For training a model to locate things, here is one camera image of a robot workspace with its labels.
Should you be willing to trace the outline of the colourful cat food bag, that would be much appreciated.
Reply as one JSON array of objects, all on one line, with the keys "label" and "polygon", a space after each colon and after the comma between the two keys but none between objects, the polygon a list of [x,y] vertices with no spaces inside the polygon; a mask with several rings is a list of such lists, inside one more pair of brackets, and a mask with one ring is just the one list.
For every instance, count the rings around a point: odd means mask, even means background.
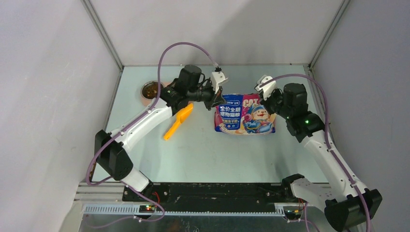
[{"label": "colourful cat food bag", "polygon": [[271,134],[276,132],[276,114],[270,114],[257,93],[223,95],[225,104],[216,107],[216,132],[230,135]]}]

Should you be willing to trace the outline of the yellow plastic scoop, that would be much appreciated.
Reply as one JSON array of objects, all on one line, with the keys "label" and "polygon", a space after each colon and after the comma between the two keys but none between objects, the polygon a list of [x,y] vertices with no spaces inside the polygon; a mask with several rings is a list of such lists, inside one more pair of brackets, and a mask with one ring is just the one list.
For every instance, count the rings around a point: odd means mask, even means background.
[{"label": "yellow plastic scoop", "polygon": [[167,131],[167,133],[164,135],[164,140],[168,141],[174,135],[177,129],[181,126],[181,124],[184,123],[184,121],[190,116],[192,111],[193,103],[189,103],[188,106],[177,112],[176,120],[174,124],[170,127],[170,129]]}]

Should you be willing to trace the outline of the pink double pet bowl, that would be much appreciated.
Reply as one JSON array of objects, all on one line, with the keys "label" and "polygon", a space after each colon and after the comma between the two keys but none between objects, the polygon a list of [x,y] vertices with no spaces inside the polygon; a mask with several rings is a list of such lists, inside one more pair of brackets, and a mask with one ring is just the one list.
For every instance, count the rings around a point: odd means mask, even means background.
[{"label": "pink double pet bowl", "polygon": [[140,100],[142,105],[148,106],[151,101],[157,96],[158,94],[158,82],[157,81],[149,81],[145,83],[141,90],[140,90]]}]

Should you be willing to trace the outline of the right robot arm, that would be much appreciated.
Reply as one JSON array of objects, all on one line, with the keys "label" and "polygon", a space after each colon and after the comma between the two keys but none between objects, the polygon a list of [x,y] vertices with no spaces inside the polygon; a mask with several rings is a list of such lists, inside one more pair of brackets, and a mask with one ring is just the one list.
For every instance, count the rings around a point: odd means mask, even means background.
[{"label": "right robot arm", "polygon": [[324,122],[308,109],[305,86],[290,83],[279,89],[273,81],[255,89],[264,108],[285,119],[291,136],[310,151],[330,185],[323,188],[301,174],[293,174],[282,180],[282,198],[287,202],[300,198],[320,209],[338,232],[370,222],[382,196],[377,189],[370,190],[347,166],[325,132]]}]

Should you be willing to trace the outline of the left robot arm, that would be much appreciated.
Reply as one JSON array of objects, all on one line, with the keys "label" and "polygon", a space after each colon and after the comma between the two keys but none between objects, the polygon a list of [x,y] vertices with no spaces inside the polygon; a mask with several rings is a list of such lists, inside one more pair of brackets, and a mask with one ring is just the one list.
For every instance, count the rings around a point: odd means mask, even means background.
[{"label": "left robot arm", "polygon": [[225,104],[222,84],[227,80],[220,67],[206,78],[198,66],[184,66],[177,78],[160,88],[160,95],[142,113],[111,132],[96,133],[96,162],[111,178],[133,188],[139,200],[148,201],[153,195],[151,181],[135,167],[129,152],[152,129],[187,108],[190,102],[203,102],[207,110]]}]

